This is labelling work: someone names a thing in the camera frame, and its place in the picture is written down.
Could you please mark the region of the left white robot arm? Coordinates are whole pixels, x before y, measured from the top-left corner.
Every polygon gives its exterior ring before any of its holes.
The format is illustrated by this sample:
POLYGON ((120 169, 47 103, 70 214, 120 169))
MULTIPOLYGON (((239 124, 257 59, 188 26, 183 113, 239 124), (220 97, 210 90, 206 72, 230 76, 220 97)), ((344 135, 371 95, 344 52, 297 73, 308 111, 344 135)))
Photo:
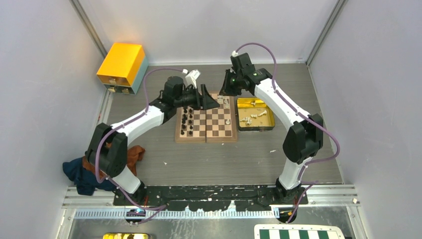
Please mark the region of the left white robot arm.
POLYGON ((143 203, 143 183, 127 166, 127 147, 142 134, 166 123, 178 108, 209 110, 219 107, 206 86, 199 89, 185 86, 184 80, 171 76, 166 81, 158 98, 150 102, 139 113, 113 125, 100 123, 95 128, 85 157, 97 172, 105 176, 126 192, 125 198, 134 206, 143 203))

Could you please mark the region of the wooden chess board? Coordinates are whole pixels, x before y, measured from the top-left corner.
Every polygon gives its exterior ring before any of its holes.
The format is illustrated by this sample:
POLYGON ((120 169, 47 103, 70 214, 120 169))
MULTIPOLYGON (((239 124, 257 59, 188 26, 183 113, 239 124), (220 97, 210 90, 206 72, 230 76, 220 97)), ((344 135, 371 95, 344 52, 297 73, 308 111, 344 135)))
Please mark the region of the wooden chess board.
MULTIPOLYGON (((218 101, 218 93, 211 93, 218 101)), ((194 110, 191 107, 178 108, 176 114, 176 143, 228 143, 238 140, 235 117, 235 98, 228 97, 229 109, 220 107, 211 110, 194 110)))

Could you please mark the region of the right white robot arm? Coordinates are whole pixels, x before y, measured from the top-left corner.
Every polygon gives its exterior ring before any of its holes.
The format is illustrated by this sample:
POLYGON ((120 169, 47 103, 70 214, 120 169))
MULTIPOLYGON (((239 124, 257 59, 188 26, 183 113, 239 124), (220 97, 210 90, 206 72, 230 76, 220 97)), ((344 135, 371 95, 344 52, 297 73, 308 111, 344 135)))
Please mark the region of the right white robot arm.
POLYGON ((220 95, 239 96, 248 91, 264 102, 287 130, 282 148, 286 156, 283 171, 276 180, 275 197, 284 205, 291 203, 301 187, 306 163, 323 146, 323 119, 310 115, 278 86, 266 69, 256 69, 247 53, 233 52, 232 67, 225 73, 220 95))

